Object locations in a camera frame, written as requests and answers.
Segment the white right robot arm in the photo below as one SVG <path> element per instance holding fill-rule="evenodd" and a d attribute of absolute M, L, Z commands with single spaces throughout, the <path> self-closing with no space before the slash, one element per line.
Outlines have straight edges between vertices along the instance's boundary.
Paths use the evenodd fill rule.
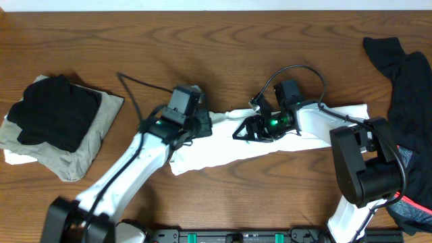
<path fill-rule="evenodd" d="M 356 242 L 376 211 L 402 199 L 407 187 L 403 160 L 382 117 L 353 118 L 321 102 L 282 105 L 278 113 L 247 117 L 235 140 L 275 142 L 306 132 L 331 145 L 342 197 L 327 222 L 332 242 Z"/>

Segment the white printed t-shirt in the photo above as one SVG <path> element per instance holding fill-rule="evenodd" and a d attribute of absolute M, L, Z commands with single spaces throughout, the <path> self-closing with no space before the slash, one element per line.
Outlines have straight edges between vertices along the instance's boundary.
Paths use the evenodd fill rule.
<path fill-rule="evenodd" d="M 297 111 L 300 133 L 297 134 L 295 130 L 289 131 L 275 142 L 252 142 L 232 138 L 240 124 L 247 117 L 254 115 L 252 109 L 237 109 L 225 113 L 211 112 L 212 135 L 196 138 L 191 146 L 183 146 L 175 151 L 169 161 L 171 171 L 178 176 L 187 171 L 225 165 L 239 159 L 250 159 L 277 151 L 294 152 L 329 147 L 330 130 L 355 125 L 345 121 L 346 116 L 359 122 L 369 118 L 365 104 L 329 110 L 341 115 L 341 118 L 321 111 L 316 103 L 300 108 Z"/>

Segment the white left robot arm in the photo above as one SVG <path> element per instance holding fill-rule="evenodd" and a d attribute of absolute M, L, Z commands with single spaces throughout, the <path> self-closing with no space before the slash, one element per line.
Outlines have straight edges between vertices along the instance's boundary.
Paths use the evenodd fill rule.
<path fill-rule="evenodd" d="M 209 111 L 191 114 L 160 105 L 141 121 L 126 152 L 73 201 L 56 198 L 49 206 L 41 242 L 115 242 L 115 226 L 125 207 L 173 152 L 211 135 Z"/>

